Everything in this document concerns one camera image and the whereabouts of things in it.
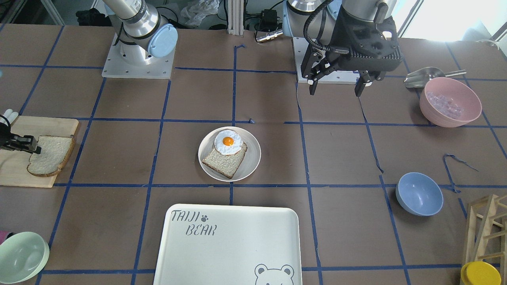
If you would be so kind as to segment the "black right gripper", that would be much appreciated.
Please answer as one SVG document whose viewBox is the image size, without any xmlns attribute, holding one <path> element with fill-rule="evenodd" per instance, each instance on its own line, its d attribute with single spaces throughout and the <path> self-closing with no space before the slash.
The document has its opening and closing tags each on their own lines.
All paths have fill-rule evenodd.
<svg viewBox="0 0 507 285">
<path fill-rule="evenodd" d="M 38 141 L 31 135 L 20 137 L 10 134 L 10 122 L 1 115 L 0 123 L 0 149 L 7 151 L 22 151 L 30 154 L 40 154 L 42 148 Z"/>
</svg>

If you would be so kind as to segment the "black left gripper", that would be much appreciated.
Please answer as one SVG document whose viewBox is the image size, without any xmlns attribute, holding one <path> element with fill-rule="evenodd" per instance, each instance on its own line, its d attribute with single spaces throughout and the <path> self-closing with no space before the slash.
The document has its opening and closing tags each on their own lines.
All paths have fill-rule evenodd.
<svg viewBox="0 0 507 285">
<path fill-rule="evenodd" d="M 332 72 L 358 72 L 355 95 L 381 81 L 403 61 L 392 7 L 309 7 L 301 9 L 301 37 L 308 44 L 302 77 L 315 94 Z"/>
</svg>

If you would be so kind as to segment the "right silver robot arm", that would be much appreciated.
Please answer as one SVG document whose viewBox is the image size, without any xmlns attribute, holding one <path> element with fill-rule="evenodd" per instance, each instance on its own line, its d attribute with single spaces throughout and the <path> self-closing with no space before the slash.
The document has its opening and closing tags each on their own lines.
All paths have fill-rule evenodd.
<svg viewBox="0 0 507 285">
<path fill-rule="evenodd" d="M 144 0 L 105 0 L 105 8 L 115 28 L 116 42 L 109 52 L 124 56 L 107 63 L 103 74 L 111 78 L 169 79 L 178 33 L 157 9 Z"/>
</svg>

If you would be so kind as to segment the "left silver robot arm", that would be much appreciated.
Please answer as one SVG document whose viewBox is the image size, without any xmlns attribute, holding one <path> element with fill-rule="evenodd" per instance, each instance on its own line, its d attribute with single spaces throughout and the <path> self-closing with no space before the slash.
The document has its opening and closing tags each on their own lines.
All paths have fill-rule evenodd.
<svg viewBox="0 0 507 285">
<path fill-rule="evenodd" d="M 392 16 L 395 0 L 286 0 L 282 31 L 306 43 L 297 63 L 315 94 L 334 72 L 358 72 L 355 95 L 403 61 Z"/>
</svg>

